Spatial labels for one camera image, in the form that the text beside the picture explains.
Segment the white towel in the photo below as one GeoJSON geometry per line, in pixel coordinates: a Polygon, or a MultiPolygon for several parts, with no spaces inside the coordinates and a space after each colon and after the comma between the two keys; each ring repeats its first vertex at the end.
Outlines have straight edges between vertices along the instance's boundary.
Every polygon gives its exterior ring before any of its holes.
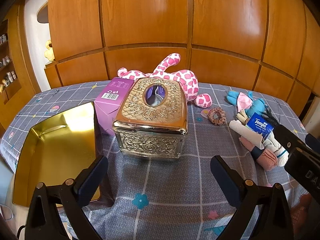
{"type": "Polygon", "coordinates": [[[231,120],[229,122],[229,127],[238,133],[243,138],[247,139],[249,142],[251,142],[254,146],[256,146],[259,149],[263,149],[263,142],[262,142],[262,135],[254,132],[250,128],[244,126],[239,120],[231,120]]]}

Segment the blue Tempo tissue pack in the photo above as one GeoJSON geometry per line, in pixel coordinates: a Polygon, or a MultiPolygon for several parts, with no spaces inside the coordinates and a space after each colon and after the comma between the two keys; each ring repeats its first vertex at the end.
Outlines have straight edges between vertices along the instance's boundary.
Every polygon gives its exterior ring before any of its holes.
{"type": "Polygon", "coordinates": [[[262,116],[257,113],[253,113],[253,115],[247,122],[247,126],[254,132],[260,134],[264,140],[269,137],[274,129],[271,124],[269,124],[262,116]]]}

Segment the wooden wardrobe panels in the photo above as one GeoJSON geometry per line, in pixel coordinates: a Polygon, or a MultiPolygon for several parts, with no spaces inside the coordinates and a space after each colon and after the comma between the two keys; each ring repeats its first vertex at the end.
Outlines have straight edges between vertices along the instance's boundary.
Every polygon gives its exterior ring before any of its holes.
{"type": "Polygon", "coordinates": [[[303,0],[48,0],[51,87],[151,72],[168,54],[202,82],[319,94],[319,24],[303,0]]]}

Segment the yellow plush toy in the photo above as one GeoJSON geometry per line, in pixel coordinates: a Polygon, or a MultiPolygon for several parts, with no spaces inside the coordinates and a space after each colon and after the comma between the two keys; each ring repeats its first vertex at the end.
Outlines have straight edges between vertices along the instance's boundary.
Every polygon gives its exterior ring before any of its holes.
{"type": "Polygon", "coordinates": [[[55,61],[55,56],[53,52],[53,46],[51,40],[46,41],[46,50],[44,52],[44,56],[50,61],[55,61]]]}

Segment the blue pink plush toy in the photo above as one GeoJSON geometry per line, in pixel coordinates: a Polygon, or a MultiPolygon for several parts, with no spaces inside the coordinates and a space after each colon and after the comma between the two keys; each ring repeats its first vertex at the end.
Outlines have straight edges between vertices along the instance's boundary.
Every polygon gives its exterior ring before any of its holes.
{"type": "Polygon", "coordinates": [[[253,92],[249,91],[247,94],[230,90],[226,96],[227,101],[234,105],[238,112],[244,110],[246,115],[251,118],[254,113],[262,115],[266,113],[266,105],[263,99],[253,99],[253,92]]]}

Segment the pink white plush toy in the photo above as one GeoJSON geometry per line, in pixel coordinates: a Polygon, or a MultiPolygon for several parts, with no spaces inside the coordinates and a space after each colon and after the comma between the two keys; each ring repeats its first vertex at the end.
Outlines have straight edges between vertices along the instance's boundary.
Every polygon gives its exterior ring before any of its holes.
{"type": "Polygon", "coordinates": [[[207,93],[199,93],[198,79],[191,70],[183,69],[173,73],[166,72],[169,67],[177,65],[180,60],[181,56],[179,53],[172,53],[163,59],[152,73],[145,74],[140,70],[127,70],[126,68],[120,68],[117,71],[117,76],[134,81],[143,77],[177,81],[180,83],[180,86],[184,91],[187,102],[192,101],[196,106],[201,108],[210,107],[213,103],[211,96],[207,93]]]}

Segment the wooden shelf door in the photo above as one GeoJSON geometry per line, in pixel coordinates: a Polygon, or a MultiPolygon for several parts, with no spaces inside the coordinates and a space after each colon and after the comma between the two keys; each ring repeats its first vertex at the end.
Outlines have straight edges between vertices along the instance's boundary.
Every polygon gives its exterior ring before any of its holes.
{"type": "Polygon", "coordinates": [[[24,26],[25,0],[18,0],[1,22],[1,35],[7,40],[1,44],[1,60],[10,62],[1,66],[1,80],[14,71],[17,79],[1,92],[1,129],[7,130],[16,114],[41,91],[31,64],[24,26]]]}

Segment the purple cardboard box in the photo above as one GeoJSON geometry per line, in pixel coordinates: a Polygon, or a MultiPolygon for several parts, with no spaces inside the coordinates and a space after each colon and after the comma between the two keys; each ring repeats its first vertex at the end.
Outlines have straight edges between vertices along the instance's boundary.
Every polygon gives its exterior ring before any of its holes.
{"type": "Polygon", "coordinates": [[[114,135],[112,124],[133,84],[133,80],[114,77],[96,97],[94,107],[102,133],[114,135]]]}

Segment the white sock blue stripe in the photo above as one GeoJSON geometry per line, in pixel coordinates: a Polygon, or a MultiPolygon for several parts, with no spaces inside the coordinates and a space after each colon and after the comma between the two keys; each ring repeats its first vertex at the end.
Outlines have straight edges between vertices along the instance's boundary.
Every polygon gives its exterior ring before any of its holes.
{"type": "Polygon", "coordinates": [[[263,145],[274,153],[277,158],[278,166],[284,166],[289,158],[289,153],[281,144],[275,139],[274,133],[271,132],[267,139],[264,140],[263,145]]]}

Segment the brown hair scrunchie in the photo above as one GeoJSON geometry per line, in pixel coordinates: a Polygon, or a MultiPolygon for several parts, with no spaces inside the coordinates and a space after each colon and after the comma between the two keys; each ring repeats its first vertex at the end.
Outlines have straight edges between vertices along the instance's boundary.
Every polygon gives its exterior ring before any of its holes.
{"type": "Polygon", "coordinates": [[[211,109],[208,112],[207,117],[215,126],[221,126],[226,122],[226,114],[221,107],[215,107],[211,109]]]}

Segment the grey checked bed sheet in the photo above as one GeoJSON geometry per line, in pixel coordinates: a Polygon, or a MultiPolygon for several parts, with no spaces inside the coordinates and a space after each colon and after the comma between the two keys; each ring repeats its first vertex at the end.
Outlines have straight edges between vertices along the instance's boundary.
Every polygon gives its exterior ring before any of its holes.
{"type": "MultiPolygon", "coordinates": [[[[1,155],[15,172],[29,129],[52,115],[93,101],[109,81],[88,82],[48,90],[33,96],[19,111],[1,139],[1,155]]],[[[88,220],[103,239],[216,239],[225,223],[221,218],[234,213],[210,171],[210,160],[221,155],[228,166],[258,185],[281,183],[289,206],[306,193],[283,167],[266,172],[242,146],[239,135],[228,126],[236,109],[225,96],[229,90],[248,90],[200,83],[212,107],[221,107],[227,124],[214,126],[201,109],[188,104],[188,135],[182,156],[176,161],[147,161],[120,153],[114,136],[103,134],[102,153],[108,157],[108,177],[115,197],[112,207],[94,202],[83,208],[88,220]]],[[[262,98],[272,114],[304,141],[307,131],[287,103],[270,95],[262,98]]]]}

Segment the gold metal tray box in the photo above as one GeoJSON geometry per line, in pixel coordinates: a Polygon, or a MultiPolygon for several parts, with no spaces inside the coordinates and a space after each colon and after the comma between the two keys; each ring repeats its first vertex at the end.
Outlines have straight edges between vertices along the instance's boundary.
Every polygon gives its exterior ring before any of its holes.
{"type": "Polygon", "coordinates": [[[34,125],[24,141],[15,173],[12,202],[29,207],[39,182],[60,185],[95,160],[100,128],[89,102],[34,125]]]}

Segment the ornate gold tissue box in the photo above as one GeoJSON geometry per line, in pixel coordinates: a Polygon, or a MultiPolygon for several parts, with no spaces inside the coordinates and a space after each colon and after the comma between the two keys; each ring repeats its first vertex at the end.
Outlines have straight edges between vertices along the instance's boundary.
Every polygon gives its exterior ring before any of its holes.
{"type": "Polygon", "coordinates": [[[118,146],[132,157],[175,160],[188,134],[187,102],[177,81],[138,79],[112,124],[118,146]]]}

